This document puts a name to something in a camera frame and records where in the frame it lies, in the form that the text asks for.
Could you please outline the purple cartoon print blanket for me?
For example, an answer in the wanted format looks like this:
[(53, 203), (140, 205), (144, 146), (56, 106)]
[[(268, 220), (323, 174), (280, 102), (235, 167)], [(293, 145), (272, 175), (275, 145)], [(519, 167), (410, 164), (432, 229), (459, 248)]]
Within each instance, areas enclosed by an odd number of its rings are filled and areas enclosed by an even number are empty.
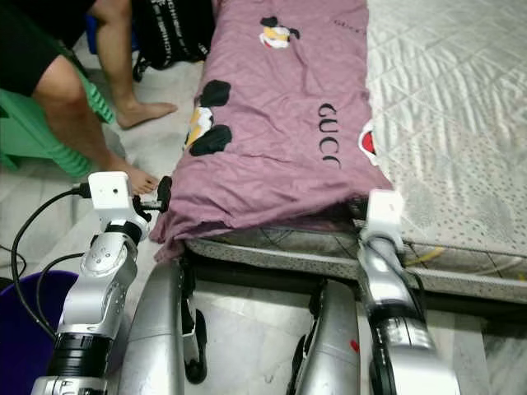
[(223, 0), (151, 240), (324, 213), (389, 189), (373, 146), (366, 0)]

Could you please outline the purple plastic bucket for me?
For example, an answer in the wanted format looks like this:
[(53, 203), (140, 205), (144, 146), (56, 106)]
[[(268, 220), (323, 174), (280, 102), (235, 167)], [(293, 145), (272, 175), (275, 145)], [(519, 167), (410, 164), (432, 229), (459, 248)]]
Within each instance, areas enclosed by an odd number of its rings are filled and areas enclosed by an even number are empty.
[[(55, 328), (63, 315), (63, 305), (77, 274), (67, 271), (51, 271), (43, 277), (41, 293), (36, 294), (38, 273), (23, 277), (20, 289), (31, 308), (40, 301), (43, 316)], [(14, 286), (8, 286), (1, 294), (0, 328), (0, 394), (30, 395), (33, 383), (48, 368), (53, 345), (50, 338), (37, 326), (26, 312)]]

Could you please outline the person in black clothes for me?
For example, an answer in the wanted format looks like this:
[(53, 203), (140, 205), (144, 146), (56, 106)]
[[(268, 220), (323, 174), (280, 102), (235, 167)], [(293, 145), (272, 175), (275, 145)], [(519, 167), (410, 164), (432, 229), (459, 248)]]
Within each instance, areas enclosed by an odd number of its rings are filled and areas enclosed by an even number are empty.
[(80, 72), (58, 50), (59, 43), (76, 43), (86, 14), (97, 21), (97, 56), (110, 84), (117, 124), (135, 128), (176, 112), (173, 103), (141, 102), (134, 93), (131, 0), (0, 0), (0, 86), (33, 98), (65, 146), (103, 172), (127, 173), (135, 194), (150, 194), (158, 187), (157, 178), (106, 146)]

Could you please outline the black backpack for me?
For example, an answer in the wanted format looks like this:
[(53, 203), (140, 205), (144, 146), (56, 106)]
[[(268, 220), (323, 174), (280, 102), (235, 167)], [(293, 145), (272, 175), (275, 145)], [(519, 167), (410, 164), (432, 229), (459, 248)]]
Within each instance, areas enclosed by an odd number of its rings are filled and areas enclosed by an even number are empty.
[(138, 56), (135, 82), (149, 68), (200, 63), (211, 52), (216, 27), (214, 0), (129, 0)]

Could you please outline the green plastic stool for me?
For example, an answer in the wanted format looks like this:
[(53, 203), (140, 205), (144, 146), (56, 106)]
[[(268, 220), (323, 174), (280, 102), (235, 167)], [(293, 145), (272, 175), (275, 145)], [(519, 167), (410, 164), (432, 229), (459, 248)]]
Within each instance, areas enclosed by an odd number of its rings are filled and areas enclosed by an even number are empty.
[(52, 160), (73, 178), (91, 172), (89, 159), (58, 140), (46, 123), (45, 113), (33, 99), (0, 91), (1, 165), (15, 172), (16, 157)]

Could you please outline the grey quilted mattress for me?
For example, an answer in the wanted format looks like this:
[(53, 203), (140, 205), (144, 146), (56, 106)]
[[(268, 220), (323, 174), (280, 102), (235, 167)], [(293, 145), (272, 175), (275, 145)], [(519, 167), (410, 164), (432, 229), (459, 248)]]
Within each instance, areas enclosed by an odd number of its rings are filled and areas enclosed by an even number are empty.
[[(373, 146), (432, 292), (527, 304), (527, 0), (366, 0)], [(188, 239), (200, 255), (353, 278), (347, 204)]]

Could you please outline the silver left robot leg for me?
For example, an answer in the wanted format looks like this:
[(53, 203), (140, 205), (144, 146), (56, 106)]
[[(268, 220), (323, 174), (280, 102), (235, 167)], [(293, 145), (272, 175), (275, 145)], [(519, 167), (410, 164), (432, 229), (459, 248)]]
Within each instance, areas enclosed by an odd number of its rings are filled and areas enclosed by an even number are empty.
[(118, 395), (187, 395), (206, 379), (207, 329), (191, 296), (194, 274), (180, 260), (153, 268), (137, 304)]

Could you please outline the blue plastic container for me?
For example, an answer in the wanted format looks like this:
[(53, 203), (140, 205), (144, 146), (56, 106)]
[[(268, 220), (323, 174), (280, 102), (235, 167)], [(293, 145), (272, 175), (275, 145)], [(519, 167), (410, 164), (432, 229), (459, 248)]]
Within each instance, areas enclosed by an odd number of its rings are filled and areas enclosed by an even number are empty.
[(87, 46), (89, 46), (89, 52), (91, 55), (97, 55), (97, 19), (91, 14), (86, 14), (84, 16), (84, 26), (86, 26), (86, 42)]

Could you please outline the dark bed base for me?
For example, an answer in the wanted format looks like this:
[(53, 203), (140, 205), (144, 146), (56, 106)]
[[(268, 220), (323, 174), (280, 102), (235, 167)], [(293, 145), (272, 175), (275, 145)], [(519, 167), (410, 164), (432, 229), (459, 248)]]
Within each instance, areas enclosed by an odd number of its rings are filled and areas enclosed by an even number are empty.
[[(313, 294), (324, 280), (335, 280), (348, 286), (357, 286), (355, 280), (325, 276), (280, 268), (263, 268), (208, 258), (199, 253), (187, 252), (182, 261), (191, 267), (199, 280), (249, 287), (263, 287), (266, 290), (281, 290), (301, 294)], [(485, 334), (501, 337), (527, 339), (527, 304), (513, 304), (498, 300), (481, 300), (460, 295), (449, 295), (426, 290), (426, 308), (430, 311), (445, 311), (466, 314), (484, 319)]]

